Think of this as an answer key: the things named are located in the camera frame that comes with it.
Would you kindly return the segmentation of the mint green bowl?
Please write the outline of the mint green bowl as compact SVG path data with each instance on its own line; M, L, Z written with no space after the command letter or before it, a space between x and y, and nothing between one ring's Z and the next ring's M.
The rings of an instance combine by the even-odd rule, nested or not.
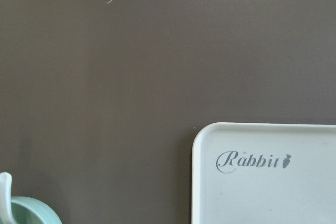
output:
M44 202L30 197L14 196L12 213L18 223L62 224L58 215Z

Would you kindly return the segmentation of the cream rabbit tray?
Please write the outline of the cream rabbit tray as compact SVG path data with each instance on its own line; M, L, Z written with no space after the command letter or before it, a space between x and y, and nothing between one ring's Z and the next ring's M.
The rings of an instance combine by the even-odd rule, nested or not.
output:
M191 222L335 223L335 126L206 126L192 148Z

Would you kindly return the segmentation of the white ceramic spoon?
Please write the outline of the white ceramic spoon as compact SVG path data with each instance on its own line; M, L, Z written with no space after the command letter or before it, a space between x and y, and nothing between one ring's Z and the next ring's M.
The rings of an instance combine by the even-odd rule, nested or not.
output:
M7 172L1 173L1 220L3 223L16 224L11 206L12 176Z

